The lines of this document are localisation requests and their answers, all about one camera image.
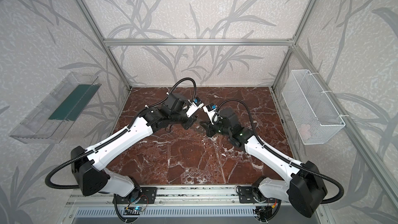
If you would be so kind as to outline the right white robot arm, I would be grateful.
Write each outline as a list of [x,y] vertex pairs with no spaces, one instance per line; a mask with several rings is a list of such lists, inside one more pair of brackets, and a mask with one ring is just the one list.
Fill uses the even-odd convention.
[[300,161],[257,139],[251,129],[240,125],[231,108],[221,111],[218,122],[202,121],[200,125],[209,138],[216,134],[227,136],[234,147],[259,159],[281,177],[280,180],[261,177],[253,183],[257,201],[269,198],[286,201],[301,215],[310,218],[327,195],[323,180],[315,175],[318,168],[312,162],[303,164],[302,169],[295,168],[294,165],[300,165]]

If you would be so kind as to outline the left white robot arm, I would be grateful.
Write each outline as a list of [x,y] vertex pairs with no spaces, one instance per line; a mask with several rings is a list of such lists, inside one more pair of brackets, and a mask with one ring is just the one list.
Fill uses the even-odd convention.
[[116,194],[124,198],[137,198],[138,183],[107,169],[108,164],[121,153],[158,130],[173,124],[189,129],[197,119],[195,112],[203,107],[199,97],[187,100],[180,94],[170,93],[159,106],[145,108],[137,118],[109,138],[88,147],[87,157],[72,163],[72,173],[84,196],[96,193]]

